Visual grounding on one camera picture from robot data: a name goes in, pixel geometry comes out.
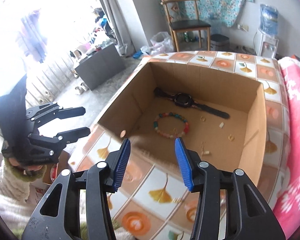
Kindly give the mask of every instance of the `watch face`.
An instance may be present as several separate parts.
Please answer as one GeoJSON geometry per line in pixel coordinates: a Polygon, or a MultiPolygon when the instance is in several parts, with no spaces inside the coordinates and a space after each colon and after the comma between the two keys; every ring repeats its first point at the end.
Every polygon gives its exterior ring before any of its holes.
{"type": "Polygon", "coordinates": [[[182,104],[186,104],[189,102],[190,97],[188,95],[178,95],[177,101],[182,104]]]}

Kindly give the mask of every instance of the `trash can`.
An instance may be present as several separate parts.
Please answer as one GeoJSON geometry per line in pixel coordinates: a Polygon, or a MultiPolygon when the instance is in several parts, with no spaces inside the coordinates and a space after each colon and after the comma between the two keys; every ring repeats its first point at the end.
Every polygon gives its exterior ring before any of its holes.
{"type": "Polygon", "coordinates": [[[228,51],[230,40],[228,37],[221,34],[213,34],[210,37],[210,50],[213,51],[228,51]]]}

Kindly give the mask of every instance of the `watch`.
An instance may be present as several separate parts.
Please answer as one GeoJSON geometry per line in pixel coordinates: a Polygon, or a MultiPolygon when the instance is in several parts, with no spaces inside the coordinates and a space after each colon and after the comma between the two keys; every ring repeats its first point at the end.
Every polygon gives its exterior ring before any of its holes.
{"type": "Polygon", "coordinates": [[[220,110],[217,110],[217,109],[212,108],[207,105],[199,104],[198,102],[193,100],[191,95],[186,94],[186,93],[177,93],[175,95],[170,95],[157,87],[154,90],[154,94],[157,97],[167,98],[167,99],[173,101],[176,106],[181,106],[184,108],[193,107],[193,108],[197,108],[202,111],[208,112],[210,114],[219,116],[224,119],[230,118],[230,115],[228,113],[222,112],[220,110]]]}

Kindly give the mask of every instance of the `green fuzzy cuff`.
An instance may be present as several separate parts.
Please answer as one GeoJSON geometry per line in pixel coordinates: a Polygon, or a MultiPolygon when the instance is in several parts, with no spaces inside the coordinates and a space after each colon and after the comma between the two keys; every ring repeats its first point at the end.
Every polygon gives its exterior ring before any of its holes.
{"type": "Polygon", "coordinates": [[[34,171],[33,176],[29,176],[29,175],[24,175],[23,171],[12,166],[7,158],[4,158],[4,165],[17,179],[20,179],[24,182],[34,182],[37,179],[41,179],[47,171],[47,166],[44,165],[40,170],[34,171]]]}
{"type": "MultiPolygon", "coordinates": [[[[116,220],[112,220],[112,225],[114,230],[120,227],[119,223],[116,220]]],[[[82,222],[80,224],[80,231],[81,231],[81,239],[88,240],[88,228],[86,222],[82,222]]],[[[19,240],[21,240],[23,229],[12,230],[12,232],[19,240]]]]}

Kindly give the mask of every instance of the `chair backrest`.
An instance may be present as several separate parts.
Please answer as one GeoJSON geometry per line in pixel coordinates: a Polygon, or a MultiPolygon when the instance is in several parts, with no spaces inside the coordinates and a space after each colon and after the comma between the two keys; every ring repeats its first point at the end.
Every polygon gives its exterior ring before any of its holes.
{"type": "Polygon", "coordinates": [[[161,5],[163,5],[164,7],[164,11],[166,12],[166,16],[168,18],[169,24],[171,23],[171,19],[170,19],[170,14],[169,14],[167,4],[172,2],[183,2],[183,1],[194,1],[195,15],[197,17],[197,20],[199,20],[198,5],[197,5],[197,1],[199,0],[164,0],[161,2],[161,5]]]}

